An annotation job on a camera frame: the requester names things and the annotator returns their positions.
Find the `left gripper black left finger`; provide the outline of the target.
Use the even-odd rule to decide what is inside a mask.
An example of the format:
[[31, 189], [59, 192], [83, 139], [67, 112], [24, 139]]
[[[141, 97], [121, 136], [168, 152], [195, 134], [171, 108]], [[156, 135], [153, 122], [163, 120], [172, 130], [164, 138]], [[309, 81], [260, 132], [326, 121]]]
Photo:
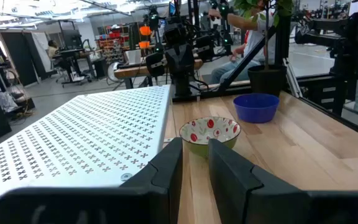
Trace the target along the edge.
[[183, 172], [183, 144], [174, 138], [121, 186], [135, 190], [119, 213], [122, 224], [177, 224]]

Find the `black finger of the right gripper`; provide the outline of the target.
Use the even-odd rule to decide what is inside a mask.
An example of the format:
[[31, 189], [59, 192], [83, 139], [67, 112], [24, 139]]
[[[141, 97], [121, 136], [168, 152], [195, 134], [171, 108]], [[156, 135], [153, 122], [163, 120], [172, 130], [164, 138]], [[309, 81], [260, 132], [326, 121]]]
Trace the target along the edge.
[[179, 46], [174, 46], [174, 47], [166, 50], [166, 52], [165, 52], [167, 66], [169, 68], [170, 73], [172, 73], [172, 74], [176, 74], [180, 71], [179, 55], [180, 55]]
[[190, 46], [180, 46], [180, 73], [190, 73], [193, 69], [193, 49]]

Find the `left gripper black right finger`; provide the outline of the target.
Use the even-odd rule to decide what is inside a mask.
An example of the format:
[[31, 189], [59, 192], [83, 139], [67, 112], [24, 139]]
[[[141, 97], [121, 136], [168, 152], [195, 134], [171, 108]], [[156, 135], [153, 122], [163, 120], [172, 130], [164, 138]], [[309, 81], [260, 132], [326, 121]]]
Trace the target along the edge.
[[304, 224], [307, 195], [216, 139], [209, 177], [222, 224]]

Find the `green bowl floral inside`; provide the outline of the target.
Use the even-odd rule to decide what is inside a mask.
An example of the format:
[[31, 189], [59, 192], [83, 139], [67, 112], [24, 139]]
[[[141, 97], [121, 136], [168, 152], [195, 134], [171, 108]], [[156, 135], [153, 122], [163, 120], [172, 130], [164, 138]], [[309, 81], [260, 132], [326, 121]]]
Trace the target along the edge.
[[239, 123], [218, 116], [197, 118], [185, 123], [179, 130], [185, 146], [197, 156], [208, 157], [208, 142], [217, 139], [228, 148], [233, 148], [241, 133]]

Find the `small blue plastic bowl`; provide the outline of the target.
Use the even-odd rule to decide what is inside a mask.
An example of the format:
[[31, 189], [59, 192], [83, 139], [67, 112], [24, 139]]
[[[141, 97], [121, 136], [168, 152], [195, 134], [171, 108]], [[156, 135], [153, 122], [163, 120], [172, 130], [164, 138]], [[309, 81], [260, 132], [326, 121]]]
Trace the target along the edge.
[[248, 123], [267, 123], [273, 120], [279, 98], [265, 93], [249, 93], [233, 99], [237, 116]]

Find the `white square container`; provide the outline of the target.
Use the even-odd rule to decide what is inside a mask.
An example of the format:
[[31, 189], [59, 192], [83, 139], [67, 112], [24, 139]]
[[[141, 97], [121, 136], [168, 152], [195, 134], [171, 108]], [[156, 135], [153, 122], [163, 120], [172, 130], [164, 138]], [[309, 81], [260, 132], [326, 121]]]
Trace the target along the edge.
[[125, 51], [126, 62], [129, 65], [140, 64], [141, 56], [142, 56], [141, 49]]

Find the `wooden background workbench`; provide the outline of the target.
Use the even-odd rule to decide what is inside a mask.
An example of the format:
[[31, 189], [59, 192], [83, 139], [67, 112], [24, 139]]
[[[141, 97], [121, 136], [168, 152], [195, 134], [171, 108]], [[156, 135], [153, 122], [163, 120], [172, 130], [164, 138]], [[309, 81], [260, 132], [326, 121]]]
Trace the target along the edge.
[[[195, 59], [194, 62], [194, 72], [199, 70], [203, 66], [203, 61], [201, 59]], [[168, 67], [165, 67], [163, 70], [163, 75], [171, 75]], [[136, 65], [132, 68], [120, 68], [116, 71], [116, 77], [120, 80], [124, 80], [124, 83], [126, 84], [127, 89], [134, 88], [134, 81], [138, 77], [145, 77], [140, 83], [138, 87], [147, 87], [147, 86], [153, 86], [153, 76], [150, 75], [147, 66], [140, 66]], [[189, 84], [187, 84], [187, 87], [193, 88], [195, 90], [199, 90], [198, 87], [196, 87], [196, 84], [190, 84], [191, 82], [194, 83], [194, 81], [190, 81], [189, 77]]]

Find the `round grey fan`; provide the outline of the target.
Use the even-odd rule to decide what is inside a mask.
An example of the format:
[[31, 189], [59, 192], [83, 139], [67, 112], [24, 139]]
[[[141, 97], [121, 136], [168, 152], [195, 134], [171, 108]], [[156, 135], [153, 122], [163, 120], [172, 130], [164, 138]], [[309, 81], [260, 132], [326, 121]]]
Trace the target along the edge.
[[122, 63], [119, 62], [113, 62], [108, 66], [108, 74], [107, 74], [107, 84], [109, 85], [111, 82], [113, 83], [123, 83], [123, 80], [120, 80], [116, 77], [116, 71], [119, 70], [119, 67], [122, 65]]

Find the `storage rack with bins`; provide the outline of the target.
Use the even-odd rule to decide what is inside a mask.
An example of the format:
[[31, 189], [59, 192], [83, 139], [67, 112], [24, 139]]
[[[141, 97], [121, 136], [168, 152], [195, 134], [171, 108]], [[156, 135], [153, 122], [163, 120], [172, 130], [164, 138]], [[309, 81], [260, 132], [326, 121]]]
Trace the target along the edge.
[[98, 34], [95, 36], [96, 45], [102, 50], [102, 56], [107, 63], [125, 62], [124, 52], [129, 50], [129, 26], [98, 27]]

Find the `person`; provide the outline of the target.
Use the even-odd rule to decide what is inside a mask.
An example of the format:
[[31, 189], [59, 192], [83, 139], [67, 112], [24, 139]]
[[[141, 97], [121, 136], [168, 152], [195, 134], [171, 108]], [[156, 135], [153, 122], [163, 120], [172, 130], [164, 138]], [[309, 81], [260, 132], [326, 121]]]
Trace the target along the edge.
[[[236, 28], [240, 28], [245, 32], [244, 43], [232, 51], [230, 61], [215, 68], [211, 72], [210, 84], [223, 83], [225, 79], [229, 78], [232, 72], [240, 64], [238, 55], [247, 55], [251, 53], [254, 47], [257, 46], [260, 40], [264, 37], [265, 33], [273, 25], [273, 13], [265, 10], [267, 0], [257, 0], [257, 5], [251, 7], [250, 17], [235, 15], [232, 12], [225, 13], [225, 18], [228, 23]], [[275, 61], [275, 43], [276, 36], [273, 35], [267, 45], [264, 45], [247, 66], [237, 76], [237, 81], [245, 81], [249, 79], [248, 70], [251, 67], [265, 65], [265, 61], [271, 65]]]
[[48, 48], [47, 48], [47, 54], [49, 59], [53, 62], [55, 66], [62, 67], [61, 62], [62, 59], [60, 57], [55, 57], [57, 54], [58, 47], [54, 40], [48, 41]]

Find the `green leafy potted plant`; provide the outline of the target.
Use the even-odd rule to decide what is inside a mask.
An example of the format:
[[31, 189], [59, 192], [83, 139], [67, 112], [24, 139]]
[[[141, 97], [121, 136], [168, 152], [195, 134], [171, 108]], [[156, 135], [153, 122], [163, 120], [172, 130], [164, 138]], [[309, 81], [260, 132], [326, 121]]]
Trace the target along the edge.
[[[251, 7], [256, 6], [256, 5], [257, 5], [257, 0], [235, 0], [234, 1], [235, 8], [240, 10], [242, 12], [241, 16], [245, 17], [246, 19], [248, 19], [250, 17]], [[271, 28], [277, 29], [279, 22], [284, 17], [290, 16], [292, 14], [293, 8], [294, 8], [293, 0], [267, 0], [267, 3], [265, 4], [265, 10], [267, 12], [273, 13], [273, 25]], [[269, 30], [271, 28], [269, 28], [267, 30], [267, 32], [265, 33], [262, 40], [259, 41], [262, 44], [261, 49], [263, 49], [264, 45], [268, 44], [269, 39], [273, 36], [272, 35], [271, 37], [269, 37]], [[265, 68], [268, 69], [269, 65], [270, 65], [269, 61], [266, 60], [265, 65], [264, 65]]]

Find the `black rolling desk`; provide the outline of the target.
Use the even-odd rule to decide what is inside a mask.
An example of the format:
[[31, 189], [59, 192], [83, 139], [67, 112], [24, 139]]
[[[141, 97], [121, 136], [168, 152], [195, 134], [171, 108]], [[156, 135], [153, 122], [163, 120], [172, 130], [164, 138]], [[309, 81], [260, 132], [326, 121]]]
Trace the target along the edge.
[[[52, 58], [64, 61], [67, 67], [70, 65], [70, 69], [66, 69], [68, 80], [61, 83], [64, 88], [67, 84], [79, 84], [84, 82], [91, 83], [94, 78], [93, 64], [90, 59], [90, 51], [85, 49], [71, 49], [58, 51]], [[88, 65], [88, 69], [81, 71], [78, 64], [78, 59], [85, 59]]]

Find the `black plant pot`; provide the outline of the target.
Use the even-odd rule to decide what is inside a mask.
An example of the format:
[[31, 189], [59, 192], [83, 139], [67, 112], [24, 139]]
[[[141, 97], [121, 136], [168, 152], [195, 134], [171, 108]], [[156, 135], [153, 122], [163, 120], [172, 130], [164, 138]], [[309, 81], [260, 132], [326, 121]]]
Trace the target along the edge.
[[264, 65], [248, 69], [251, 89], [254, 93], [264, 93], [279, 97], [287, 81], [287, 68], [284, 65]]

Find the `black desk monitor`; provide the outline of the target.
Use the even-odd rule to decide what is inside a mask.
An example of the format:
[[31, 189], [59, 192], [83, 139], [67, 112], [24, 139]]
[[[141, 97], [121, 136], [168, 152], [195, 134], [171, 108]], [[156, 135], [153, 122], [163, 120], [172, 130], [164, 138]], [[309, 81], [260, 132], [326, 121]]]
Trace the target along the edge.
[[78, 30], [62, 30], [65, 48], [68, 50], [82, 49], [83, 44]]

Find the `white perforated metal shelf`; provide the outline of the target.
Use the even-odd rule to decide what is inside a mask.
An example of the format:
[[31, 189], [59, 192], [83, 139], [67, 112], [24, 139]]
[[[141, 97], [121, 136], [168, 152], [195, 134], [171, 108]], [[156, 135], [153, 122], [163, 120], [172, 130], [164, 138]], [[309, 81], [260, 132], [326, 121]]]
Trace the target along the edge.
[[80, 95], [0, 143], [0, 196], [117, 187], [163, 146], [170, 85]]

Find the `black partition panel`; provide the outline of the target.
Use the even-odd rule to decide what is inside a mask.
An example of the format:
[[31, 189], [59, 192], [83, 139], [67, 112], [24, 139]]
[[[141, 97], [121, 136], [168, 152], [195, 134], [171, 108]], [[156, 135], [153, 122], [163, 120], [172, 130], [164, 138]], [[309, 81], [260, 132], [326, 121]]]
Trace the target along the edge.
[[48, 77], [33, 32], [2, 32], [2, 41], [21, 83], [26, 86]]

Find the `black background equipment rig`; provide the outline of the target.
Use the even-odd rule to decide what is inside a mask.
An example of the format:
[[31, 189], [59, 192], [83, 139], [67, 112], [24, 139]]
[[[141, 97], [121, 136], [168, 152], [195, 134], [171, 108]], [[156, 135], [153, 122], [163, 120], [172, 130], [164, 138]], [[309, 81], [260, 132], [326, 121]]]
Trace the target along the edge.
[[347, 94], [354, 93], [358, 80], [358, 12], [345, 19], [306, 19], [295, 42], [331, 48], [334, 66], [328, 75], [336, 88], [333, 112], [340, 115]]

